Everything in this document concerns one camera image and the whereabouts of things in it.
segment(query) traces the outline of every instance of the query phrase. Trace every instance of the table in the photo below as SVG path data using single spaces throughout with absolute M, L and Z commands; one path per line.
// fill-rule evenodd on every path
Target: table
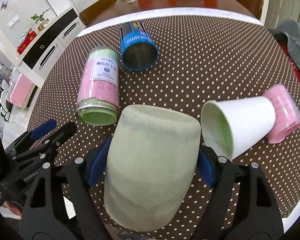
M 173 15 L 142 22 L 157 44 L 159 59 L 151 69 L 141 73 L 128 71 L 120 63 L 121 110 L 130 104 L 149 104 L 200 120 L 202 105 L 207 100 L 260 96 L 277 83 L 288 88 L 300 110 L 298 81 L 284 52 L 264 27 L 220 15 Z M 85 156 L 91 147 L 98 147 L 115 131 L 115 125 L 84 124 L 74 113 L 89 51 L 97 45 L 107 45 L 119 53 L 119 28 L 119 24 L 104 26 L 74 39 L 42 87 L 28 129 L 50 118 L 57 121 L 58 127 L 69 121 L 78 126 L 77 134 L 60 148 L 56 165 L 66 165 Z M 275 193 L 282 217 L 290 214 L 300 198 L 300 128 L 279 144 L 270 145 L 263 138 L 234 162 L 259 163 Z M 232 223 L 238 189 L 235 184 L 224 228 Z M 212 189 L 202 183 L 196 172 L 179 211 L 168 225 L 153 232 L 133 233 L 160 240 L 189 239 L 211 193 Z M 104 209 L 103 178 L 90 190 L 90 196 L 102 220 L 120 228 Z
M 215 8 L 253 17 L 253 15 L 236 0 L 137 0 L 133 3 L 128 3 L 126 0 L 118 0 L 96 17 L 88 27 L 130 13 L 174 7 Z

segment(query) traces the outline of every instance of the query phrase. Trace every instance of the blue cup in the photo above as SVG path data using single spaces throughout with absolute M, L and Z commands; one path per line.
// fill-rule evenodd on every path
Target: blue cup
M 132 71 L 150 68 L 158 59 L 158 50 L 140 21 L 121 26 L 121 59 L 123 65 Z

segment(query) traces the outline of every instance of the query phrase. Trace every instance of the bottle label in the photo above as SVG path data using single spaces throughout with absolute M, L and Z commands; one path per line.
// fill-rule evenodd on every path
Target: bottle label
M 118 87 L 118 64 L 109 57 L 96 56 L 91 71 L 91 80 L 108 81 Z

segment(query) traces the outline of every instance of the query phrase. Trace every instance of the pink cushion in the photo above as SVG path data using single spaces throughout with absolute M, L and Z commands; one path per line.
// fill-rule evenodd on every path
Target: pink cushion
M 22 107 L 32 85 L 33 83 L 21 73 L 11 93 L 10 102 L 15 106 Z

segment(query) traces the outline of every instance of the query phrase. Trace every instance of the red box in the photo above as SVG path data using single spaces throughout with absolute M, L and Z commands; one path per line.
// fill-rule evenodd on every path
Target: red box
M 25 51 L 26 47 L 28 47 L 28 45 L 31 43 L 31 41 L 33 41 L 33 39 L 36 36 L 37 34 L 33 30 L 30 29 L 28 31 L 25 40 L 17 48 L 17 52 L 19 53 L 19 55 L 21 55 Z

